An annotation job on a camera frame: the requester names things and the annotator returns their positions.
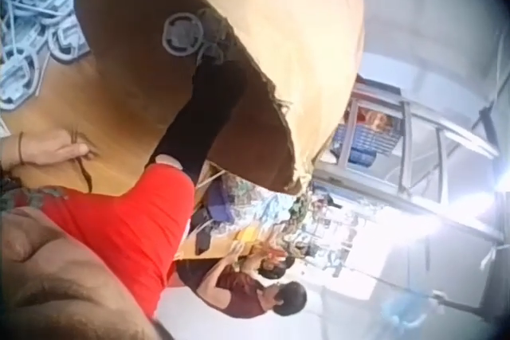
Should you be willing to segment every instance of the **black hair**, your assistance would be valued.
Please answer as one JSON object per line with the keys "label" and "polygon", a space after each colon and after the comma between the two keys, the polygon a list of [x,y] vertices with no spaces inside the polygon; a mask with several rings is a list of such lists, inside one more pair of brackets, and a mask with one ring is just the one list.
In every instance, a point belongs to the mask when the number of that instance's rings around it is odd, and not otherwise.
{"label": "black hair", "polygon": [[301,312],[308,301],[306,290],[297,282],[281,286],[275,299],[281,302],[273,308],[273,312],[279,316],[290,316]]}
{"label": "black hair", "polygon": [[292,255],[289,255],[283,262],[276,264],[272,269],[266,270],[260,266],[257,272],[258,275],[269,280],[281,279],[285,275],[286,271],[292,267],[295,262],[296,258]]}
{"label": "black hair", "polygon": [[263,267],[260,267],[258,269],[258,275],[262,276],[263,278],[269,279],[269,280],[277,280],[281,279],[285,272],[287,271],[287,268],[282,264],[275,265],[272,269],[266,270]]}
{"label": "black hair", "polygon": [[292,267],[294,265],[295,262],[296,262],[296,258],[294,256],[292,256],[292,255],[287,256],[284,261],[285,268],[289,269],[290,267]]}
{"label": "black hair", "polygon": [[175,338],[168,332],[167,328],[159,322],[159,320],[152,320],[152,325],[156,329],[160,340],[175,340]]}

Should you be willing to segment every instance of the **bracelet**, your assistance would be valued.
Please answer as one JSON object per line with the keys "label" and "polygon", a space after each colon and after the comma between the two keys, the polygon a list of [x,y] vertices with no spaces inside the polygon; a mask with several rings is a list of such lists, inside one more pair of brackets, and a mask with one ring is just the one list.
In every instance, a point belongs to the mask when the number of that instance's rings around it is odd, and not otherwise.
{"label": "bracelet", "polygon": [[19,157],[19,164],[25,165],[25,161],[23,161],[23,155],[22,155],[22,140],[23,140],[23,132],[20,131],[18,135],[18,157]]}
{"label": "bracelet", "polygon": [[0,138],[0,172],[2,171],[3,137]]}

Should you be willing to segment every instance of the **wooden table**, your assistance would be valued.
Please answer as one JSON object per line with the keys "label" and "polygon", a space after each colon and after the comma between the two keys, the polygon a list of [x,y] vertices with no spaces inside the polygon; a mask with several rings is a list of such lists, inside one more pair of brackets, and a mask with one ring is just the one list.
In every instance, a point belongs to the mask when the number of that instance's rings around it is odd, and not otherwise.
{"label": "wooden table", "polygon": [[[84,163],[92,175],[94,193],[119,195],[135,184],[165,125],[186,100],[183,95],[179,103],[168,104],[165,123],[161,123],[132,107],[132,97],[127,84],[122,87],[104,81],[92,56],[68,66],[50,61],[39,97],[33,97],[15,111],[3,111],[2,118],[12,134],[76,127],[99,151],[98,158]],[[202,179],[210,176],[211,171],[207,164]],[[28,187],[55,185],[81,191],[87,188],[73,162],[23,166],[14,173]],[[205,190],[206,186],[197,190],[197,202]]]}
{"label": "wooden table", "polygon": [[[243,256],[249,255],[252,251],[252,247],[255,244],[267,241],[273,234],[272,228],[269,230],[259,233],[256,240],[245,243],[245,249],[242,253]],[[192,233],[187,239],[181,244],[178,253],[176,254],[177,259],[211,259],[211,258],[222,258],[227,255],[232,248],[232,244],[236,240],[236,236],[239,231],[230,233],[224,236],[217,236],[211,239],[209,250],[205,251],[201,255],[195,254],[196,236]]]}

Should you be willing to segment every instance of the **tan bag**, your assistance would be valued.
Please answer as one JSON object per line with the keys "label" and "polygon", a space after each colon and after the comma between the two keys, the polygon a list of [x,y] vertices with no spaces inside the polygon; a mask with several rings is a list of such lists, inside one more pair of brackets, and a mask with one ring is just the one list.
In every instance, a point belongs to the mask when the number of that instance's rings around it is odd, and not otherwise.
{"label": "tan bag", "polygon": [[76,14],[101,72],[164,125],[190,95],[195,58],[164,51],[163,23],[204,6],[233,28],[249,74],[209,160],[267,189],[299,193],[355,82],[363,0],[76,0]]}

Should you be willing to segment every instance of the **white ceiling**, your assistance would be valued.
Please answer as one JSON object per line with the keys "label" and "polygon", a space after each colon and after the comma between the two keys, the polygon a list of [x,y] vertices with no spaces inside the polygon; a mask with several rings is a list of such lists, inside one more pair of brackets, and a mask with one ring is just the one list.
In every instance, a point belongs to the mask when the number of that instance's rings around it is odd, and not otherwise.
{"label": "white ceiling", "polygon": [[365,2],[367,52],[441,73],[490,98],[497,46],[508,23],[500,0]]}

